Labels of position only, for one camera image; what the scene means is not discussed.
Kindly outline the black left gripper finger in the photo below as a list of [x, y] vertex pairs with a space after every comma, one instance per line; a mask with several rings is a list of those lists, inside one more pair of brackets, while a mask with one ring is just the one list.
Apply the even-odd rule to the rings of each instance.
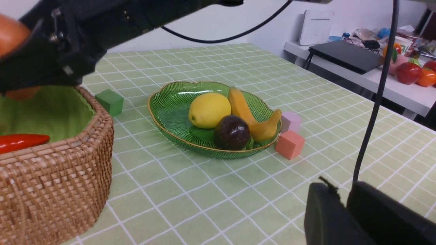
[[357, 181], [343, 204], [338, 188], [320, 177], [308, 190], [308, 245], [434, 245], [434, 222], [371, 185]]

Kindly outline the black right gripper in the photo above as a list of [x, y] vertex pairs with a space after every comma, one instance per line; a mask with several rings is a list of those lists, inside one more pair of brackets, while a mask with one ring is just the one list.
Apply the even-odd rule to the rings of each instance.
[[1, 93], [80, 85], [106, 54], [84, 28], [95, 7], [91, 0], [41, 0], [21, 17], [31, 33], [1, 58]]

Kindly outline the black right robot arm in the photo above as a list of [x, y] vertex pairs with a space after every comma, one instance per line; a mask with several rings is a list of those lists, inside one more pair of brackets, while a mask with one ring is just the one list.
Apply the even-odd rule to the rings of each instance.
[[1, 58], [1, 92], [78, 86], [115, 46], [210, 5], [242, 0], [41, 0], [20, 22], [31, 34]]

